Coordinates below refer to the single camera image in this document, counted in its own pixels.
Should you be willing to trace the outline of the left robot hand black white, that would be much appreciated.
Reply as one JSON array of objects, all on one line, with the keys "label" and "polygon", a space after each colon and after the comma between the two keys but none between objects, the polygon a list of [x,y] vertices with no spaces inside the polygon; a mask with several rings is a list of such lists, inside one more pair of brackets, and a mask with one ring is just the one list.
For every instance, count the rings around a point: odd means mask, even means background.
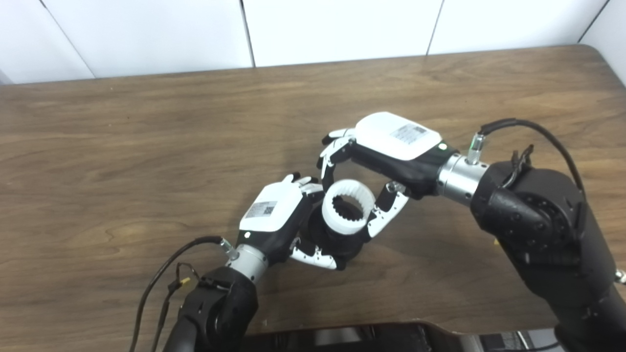
[{"label": "left robot hand black white", "polygon": [[291,258],[324,269],[346,269],[343,260],[299,237],[313,205],[324,195],[317,178],[297,172],[266,185],[241,219],[236,242],[240,254],[230,261],[232,265],[238,270],[252,266],[266,270]]}]

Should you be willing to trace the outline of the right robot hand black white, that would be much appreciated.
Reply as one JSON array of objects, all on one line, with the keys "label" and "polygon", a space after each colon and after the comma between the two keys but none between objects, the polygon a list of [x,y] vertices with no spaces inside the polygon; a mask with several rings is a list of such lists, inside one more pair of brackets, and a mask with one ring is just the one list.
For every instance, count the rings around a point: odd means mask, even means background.
[{"label": "right robot hand black white", "polygon": [[[326,194],[323,221],[336,234],[364,242],[396,218],[409,199],[435,196],[441,169],[458,153],[438,132],[386,111],[369,114],[352,129],[328,133],[322,145],[317,168]],[[377,198],[356,180],[335,181],[335,168],[347,160],[389,178]]]}]

